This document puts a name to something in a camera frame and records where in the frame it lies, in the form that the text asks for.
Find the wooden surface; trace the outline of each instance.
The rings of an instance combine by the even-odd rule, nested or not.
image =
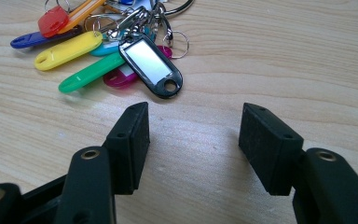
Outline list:
[[[140,189],[117,196],[119,223],[296,223],[293,193],[269,196],[238,147],[244,102],[283,119],[305,149],[333,150],[358,173],[358,0],[196,0],[170,18],[191,43],[173,61],[184,87],[170,100],[141,81],[58,92],[97,59],[36,70],[35,56],[51,46],[9,43],[37,31],[43,13],[41,0],[0,1],[0,183],[24,193],[65,174],[76,151],[100,145],[125,108],[144,101],[151,145]]]

